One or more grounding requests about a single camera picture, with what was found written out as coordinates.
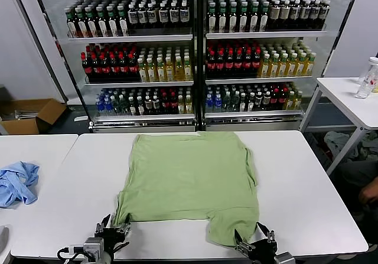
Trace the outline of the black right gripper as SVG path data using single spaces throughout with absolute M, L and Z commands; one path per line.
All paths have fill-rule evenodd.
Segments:
M 248 244 L 243 241 L 239 232 L 234 229 L 236 249 L 248 257 L 252 263 L 276 263 L 275 256 L 278 245 L 275 241 L 275 232 L 273 230 L 269 230 L 260 222 L 257 222 L 256 224 L 268 239 L 261 239 L 257 242 Z

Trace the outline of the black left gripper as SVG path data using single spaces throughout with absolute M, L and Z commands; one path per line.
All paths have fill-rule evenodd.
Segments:
M 110 217 L 111 214 L 108 214 L 102 219 L 101 223 L 99 223 L 99 231 L 96 231 L 94 236 L 104 240 L 105 252 L 114 254 L 128 245 L 126 235 L 131 229 L 131 217 L 127 216 L 119 228 L 107 228 Z

